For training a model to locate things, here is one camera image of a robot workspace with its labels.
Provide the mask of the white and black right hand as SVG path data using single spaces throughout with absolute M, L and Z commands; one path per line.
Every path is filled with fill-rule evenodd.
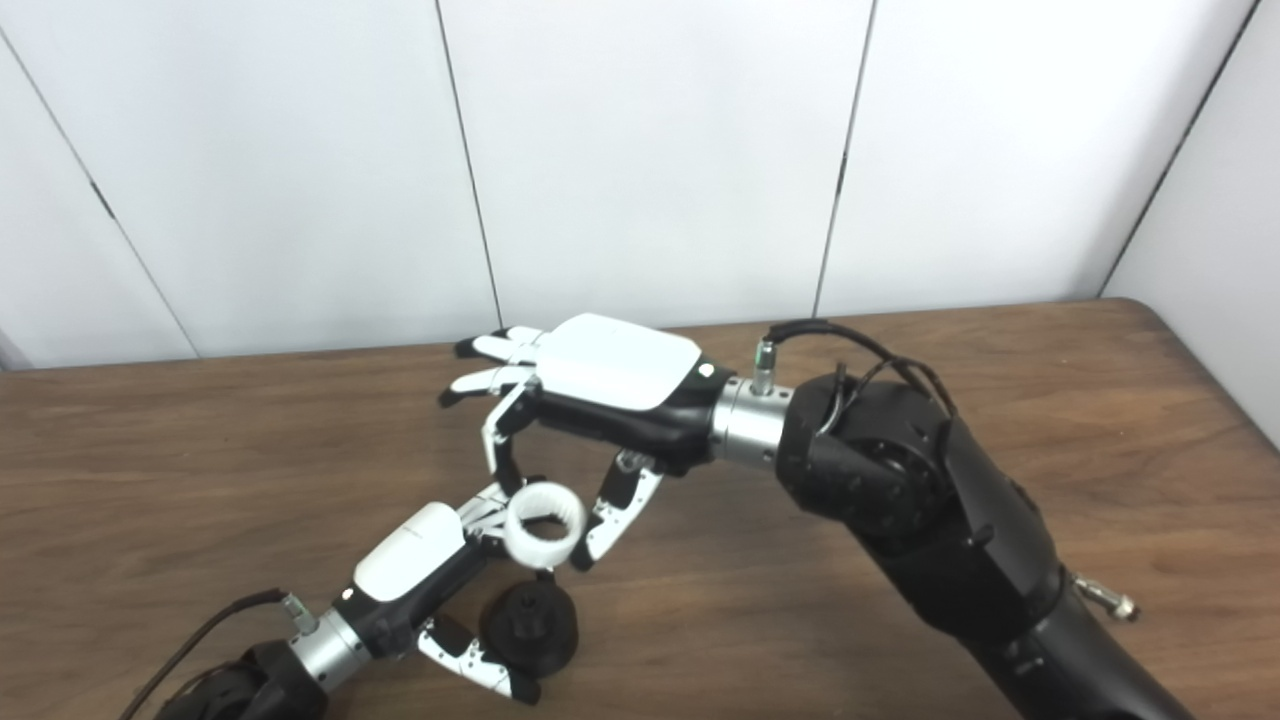
M 612 550 L 667 477 L 713 460 L 713 415 L 735 377 L 687 337 L 591 313 L 552 331 L 512 325 L 462 340 L 454 355 L 492 363 L 453 379 L 438 402 L 497 397 L 480 432 L 503 495 L 532 482 L 517 464 L 515 439 L 535 423 L 616 447 L 568 555 L 579 571 Z

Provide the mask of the white and black left hand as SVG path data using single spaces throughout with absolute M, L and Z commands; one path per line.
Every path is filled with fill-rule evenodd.
M 498 527 L 509 498 L 489 484 L 460 509 L 422 506 L 361 559 L 333 609 L 374 660 L 412 651 L 472 683 L 534 706 L 540 684 L 504 661 L 466 625 L 442 614 L 498 555 L 488 530 Z

